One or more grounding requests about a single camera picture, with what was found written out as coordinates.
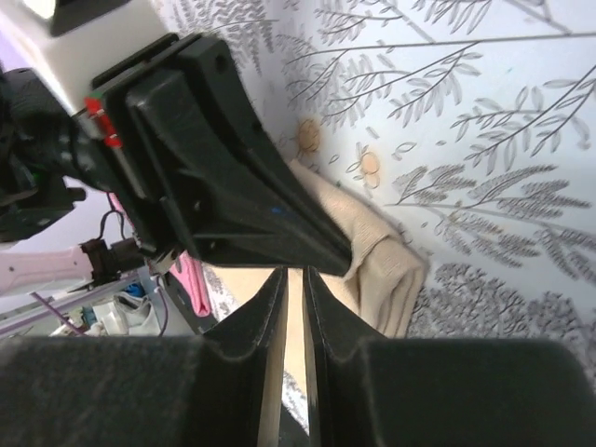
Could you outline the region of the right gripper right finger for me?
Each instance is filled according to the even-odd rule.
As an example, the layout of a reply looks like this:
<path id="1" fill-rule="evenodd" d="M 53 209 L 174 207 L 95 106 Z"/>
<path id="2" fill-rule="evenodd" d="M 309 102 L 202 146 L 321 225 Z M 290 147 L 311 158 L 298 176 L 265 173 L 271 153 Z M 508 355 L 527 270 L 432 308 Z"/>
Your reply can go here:
<path id="1" fill-rule="evenodd" d="M 591 446 L 595 395 L 562 345 L 388 338 L 303 273 L 315 446 Z"/>

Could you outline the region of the beige linen napkin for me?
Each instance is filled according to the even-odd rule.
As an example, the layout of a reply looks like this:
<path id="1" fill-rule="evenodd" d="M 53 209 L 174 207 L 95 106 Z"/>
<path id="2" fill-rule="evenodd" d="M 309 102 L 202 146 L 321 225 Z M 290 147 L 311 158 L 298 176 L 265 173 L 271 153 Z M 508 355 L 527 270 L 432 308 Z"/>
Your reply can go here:
<path id="1" fill-rule="evenodd" d="M 297 160 L 293 175 L 347 236 L 352 262 L 340 277 L 324 276 L 335 297 L 366 323 L 390 338 L 406 333 L 416 298 L 426 278 L 426 263 L 406 246 L 395 227 L 348 192 Z M 308 427 L 303 273 L 288 273 L 288 322 L 282 402 L 302 428 Z"/>

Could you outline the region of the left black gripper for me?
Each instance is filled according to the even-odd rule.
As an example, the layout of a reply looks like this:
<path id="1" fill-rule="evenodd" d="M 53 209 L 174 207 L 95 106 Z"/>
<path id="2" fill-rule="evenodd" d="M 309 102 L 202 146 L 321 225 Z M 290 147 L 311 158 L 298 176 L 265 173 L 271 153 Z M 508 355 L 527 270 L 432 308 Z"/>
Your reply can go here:
<path id="1" fill-rule="evenodd" d="M 283 161 L 222 39 L 170 34 L 92 86 L 86 106 L 109 141 L 90 177 L 115 193 L 144 253 L 347 271 L 346 236 Z"/>

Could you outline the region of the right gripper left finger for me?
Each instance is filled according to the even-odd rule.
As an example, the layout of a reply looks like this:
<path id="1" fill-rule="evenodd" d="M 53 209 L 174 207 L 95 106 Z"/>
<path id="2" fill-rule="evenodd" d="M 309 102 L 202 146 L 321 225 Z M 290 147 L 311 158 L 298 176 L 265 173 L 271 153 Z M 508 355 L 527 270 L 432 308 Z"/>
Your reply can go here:
<path id="1" fill-rule="evenodd" d="M 287 272 L 207 332 L 1 345 L 5 446 L 275 446 Z"/>

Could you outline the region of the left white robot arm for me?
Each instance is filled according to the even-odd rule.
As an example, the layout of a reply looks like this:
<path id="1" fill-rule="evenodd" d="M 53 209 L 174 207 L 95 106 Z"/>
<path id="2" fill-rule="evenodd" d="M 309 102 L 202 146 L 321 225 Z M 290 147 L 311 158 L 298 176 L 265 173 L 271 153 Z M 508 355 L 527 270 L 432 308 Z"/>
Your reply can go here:
<path id="1" fill-rule="evenodd" d="M 5 256 L 5 294 L 83 289 L 182 254 L 228 267 L 341 276 L 344 232 L 292 174 L 252 108 L 228 44 L 179 36 L 148 1 L 5 1 L 27 67 L 1 76 L 1 242 L 33 237 L 93 188 L 133 235 Z"/>

